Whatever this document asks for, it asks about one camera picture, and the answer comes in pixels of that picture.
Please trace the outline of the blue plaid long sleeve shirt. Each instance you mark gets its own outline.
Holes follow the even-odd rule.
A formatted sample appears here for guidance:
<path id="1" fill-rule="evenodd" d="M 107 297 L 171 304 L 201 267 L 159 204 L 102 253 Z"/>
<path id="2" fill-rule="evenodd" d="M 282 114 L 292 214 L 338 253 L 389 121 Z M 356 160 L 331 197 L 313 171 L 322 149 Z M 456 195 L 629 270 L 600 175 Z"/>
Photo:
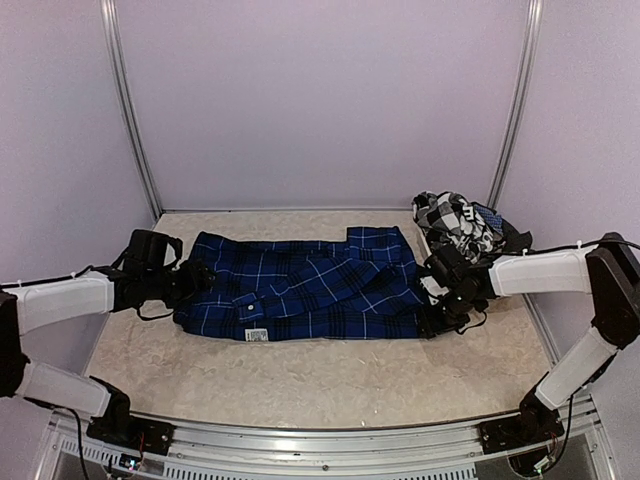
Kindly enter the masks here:
<path id="1" fill-rule="evenodd" d="M 236 241 L 202 232 L 191 260 L 212 286 L 176 308 L 192 335 L 250 341 L 413 339 L 429 300 L 398 227 L 349 227 L 342 241 Z"/>

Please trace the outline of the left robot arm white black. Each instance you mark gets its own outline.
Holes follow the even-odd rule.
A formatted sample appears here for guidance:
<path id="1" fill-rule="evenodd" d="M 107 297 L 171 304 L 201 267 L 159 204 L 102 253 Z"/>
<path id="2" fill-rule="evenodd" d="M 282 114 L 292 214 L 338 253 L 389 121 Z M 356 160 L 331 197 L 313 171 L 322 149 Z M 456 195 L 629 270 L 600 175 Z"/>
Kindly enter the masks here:
<path id="1" fill-rule="evenodd" d="M 2 397 L 19 396 L 83 412 L 90 418 L 88 436 L 100 441 L 148 451 L 167 448 L 172 425 L 132 415 L 128 395 L 106 381 L 31 360 L 21 340 L 36 329 L 69 319 L 139 312 L 148 301 L 176 310 L 211 287 L 215 278 L 202 261 L 184 260 L 182 253 L 180 239 L 136 229 L 110 265 L 2 285 Z"/>

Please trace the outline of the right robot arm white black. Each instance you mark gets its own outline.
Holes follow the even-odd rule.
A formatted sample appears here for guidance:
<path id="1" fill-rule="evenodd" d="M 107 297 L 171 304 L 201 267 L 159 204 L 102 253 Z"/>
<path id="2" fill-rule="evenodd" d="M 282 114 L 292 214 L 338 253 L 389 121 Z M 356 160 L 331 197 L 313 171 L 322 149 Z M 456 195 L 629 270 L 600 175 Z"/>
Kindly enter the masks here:
<path id="1" fill-rule="evenodd" d="M 462 331 L 471 311 L 514 295 L 581 292 L 591 296 L 594 317 L 587 332 L 521 400 L 517 414 L 480 424 L 482 448 L 495 453 L 567 434 L 560 407 L 597 380 L 617 353 L 639 336 L 638 245 L 616 232 L 542 251 L 489 255 L 471 263 L 453 245 L 421 244 L 422 285 L 440 320 L 425 336 Z"/>

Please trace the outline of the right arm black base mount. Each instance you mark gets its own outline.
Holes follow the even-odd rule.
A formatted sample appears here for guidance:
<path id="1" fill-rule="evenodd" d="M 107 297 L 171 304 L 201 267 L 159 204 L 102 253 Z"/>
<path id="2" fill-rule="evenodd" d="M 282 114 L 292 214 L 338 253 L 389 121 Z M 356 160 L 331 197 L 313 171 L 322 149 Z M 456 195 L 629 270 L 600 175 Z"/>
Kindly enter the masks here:
<path id="1" fill-rule="evenodd" d="M 559 418 L 538 425 L 518 414 L 481 422 L 478 432 L 483 453 L 489 455 L 562 437 L 565 429 Z"/>

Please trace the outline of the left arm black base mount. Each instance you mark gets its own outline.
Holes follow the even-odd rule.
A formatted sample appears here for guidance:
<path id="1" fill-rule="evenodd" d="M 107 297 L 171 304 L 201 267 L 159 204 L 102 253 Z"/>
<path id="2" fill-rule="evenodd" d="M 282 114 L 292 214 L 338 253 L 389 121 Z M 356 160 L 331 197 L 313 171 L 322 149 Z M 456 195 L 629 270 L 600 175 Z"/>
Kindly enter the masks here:
<path id="1" fill-rule="evenodd" d="M 111 445 L 143 454 L 166 456 L 173 441 L 175 426 L 162 421 L 126 415 L 122 418 L 92 418 L 87 436 Z"/>

